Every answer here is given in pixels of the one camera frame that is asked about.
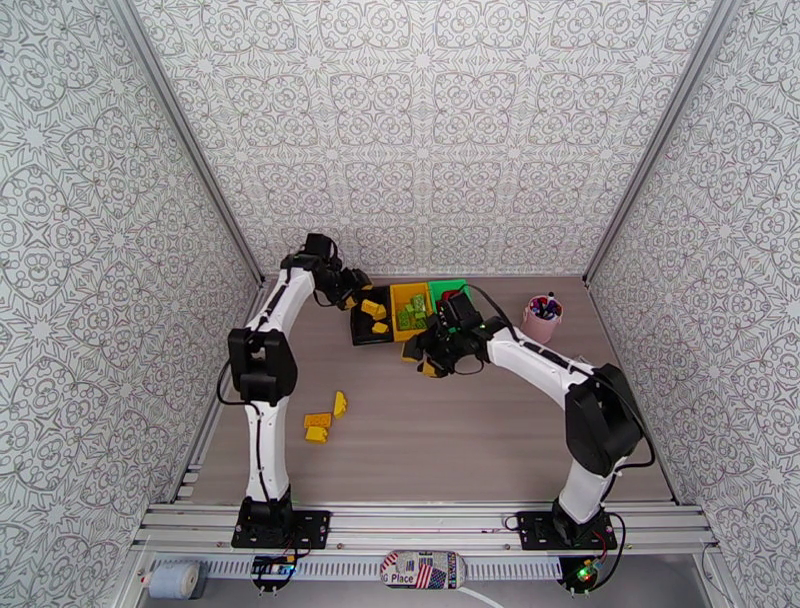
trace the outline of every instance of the ornate wall pattern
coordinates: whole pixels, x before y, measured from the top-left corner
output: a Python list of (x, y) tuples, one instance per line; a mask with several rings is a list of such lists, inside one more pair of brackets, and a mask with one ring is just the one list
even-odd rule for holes
[(713, 4), (135, 2), (264, 270), (389, 274), (582, 272)]
[(104, 3), (0, 32), (0, 605), (107, 606), (253, 287)]
[(745, 2), (592, 284), (748, 606), (800, 605), (799, 36)]

